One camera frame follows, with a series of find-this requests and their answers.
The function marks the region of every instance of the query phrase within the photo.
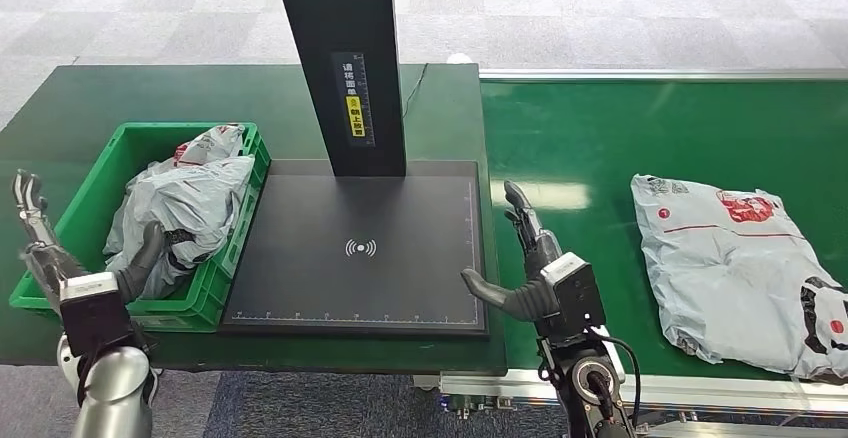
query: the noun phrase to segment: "robotic thumb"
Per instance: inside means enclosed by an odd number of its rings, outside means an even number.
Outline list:
[[[516,320],[536,321],[557,311],[544,280],[529,281],[514,290],[507,290],[487,282],[480,273],[470,268],[462,270],[460,275],[472,295]]]
[[[144,291],[150,271],[159,260],[164,247],[164,228],[158,221],[151,221],[144,227],[141,249],[135,254],[129,266],[115,273],[124,303],[135,301]]]

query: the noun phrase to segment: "white plastic bag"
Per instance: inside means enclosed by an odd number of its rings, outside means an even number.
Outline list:
[[[127,200],[136,183],[151,176],[167,173],[174,168],[204,165],[210,161],[238,156],[242,149],[242,134],[244,134],[244,126],[239,124],[219,125],[210,128],[193,140],[179,145],[174,150],[174,156],[162,162],[154,161],[148,164],[147,169],[127,182],[124,201],[112,219],[112,228],[106,237],[103,254],[114,255],[124,248],[124,208],[127,206]]]
[[[103,248],[104,254],[113,255],[106,269],[127,266],[150,221],[162,223],[167,243],[141,299],[169,295],[226,243],[253,169],[252,156],[237,156],[243,132],[241,125],[211,128],[127,183]]]
[[[630,187],[673,345],[709,363],[848,375],[848,295],[779,197],[643,175]]]

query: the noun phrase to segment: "robotic arm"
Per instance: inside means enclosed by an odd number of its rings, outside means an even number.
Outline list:
[[[80,405],[71,436],[149,438],[157,375],[125,304],[144,289],[164,247],[162,226],[148,224],[126,269],[89,274],[58,243],[40,188],[38,176],[18,170],[12,194],[30,240],[22,257],[65,328],[56,360]]]
[[[471,294],[520,321],[536,326],[542,363],[539,378],[556,389],[567,410],[569,436],[635,437],[639,414],[640,378],[632,350],[611,338],[591,265],[574,253],[563,254],[553,233],[542,228],[521,189],[504,183],[512,221],[524,252],[527,282],[515,290],[488,283],[476,271],[462,271]],[[636,374],[636,400],[628,418],[619,393],[624,378],[612,343],[631,354]]]

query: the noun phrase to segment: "black wire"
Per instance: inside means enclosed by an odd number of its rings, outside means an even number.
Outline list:
[[[409,93],[409,96],[406,97],[406,102],[403,105],[403,115],[401,115],[401,120],[406,118],[406,114],[409,112],[409,103],[412,102],[412,98],[418,93],[418,88],[421,87],[421,81],[424,79],[424,74],[427,73],[427,67],[430,66],[430,63],[424,63],[424,67],[421,68],[421,74],[418,75],[418,81],[415,82],[415,86],[412,87],[412,91]]]
[[[633,363],[633,375],[636,377],[636,396],[633,398],[633,414],[630,415],[630,420],[633,422],[633,428],[636,428],[636,423],[639,421],[639,402],[642,400],[642,374],[639,372],[639,361],[636,359],[636,353],[630,345],[618,338],[599,335],[591,328],[587,328],[587,330],[594,338],[601,341],[608,341],[624,348],[624,351],[630,356],[630,361]]]
[[[603,416],[605,420],[609,420],[612,418],[612,395],[609,392],[609,383],[607,383],[607,380],[604,379],[603,375],[597,371],[590,371],[589,374],[586,375],[586,380],[589,381],[589,389],[598,395],[601,416]]]
[[[79,372],[79,383],[77,384],[77,404],[82,406],[82,402],[85,401],[85,394],[88,392],[88,387],[85,386],[85,382],[88,381],[88,374],[91,372],[91,368],[94,367],[94,363],[97,362],[97,359],[100,358],[100,347],[98,346],[94,353],[89,353],[85,357],[85,361],[83,361],[82,369]]]

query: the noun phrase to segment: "red line on bag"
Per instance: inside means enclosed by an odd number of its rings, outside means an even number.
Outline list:
[[[689,225],[689,226],[681,226],[680,228],[672,228],[670,230],[664,230],[663,233],[673,233],[675,231],[683,231],[683,230],[698,230],[702,228],[721,228],[725,231],[729,231],[736,236],[743,237],[752,237],[752,238],[764,238],[764,237],[777,237],[777,236],[786,236],[791,238],[798,238],[799,240],[807,241],[803,236],[793,235],[792,233],[737,233],[733,230],[728,230],[727,228],[722,228],[718,225]]]

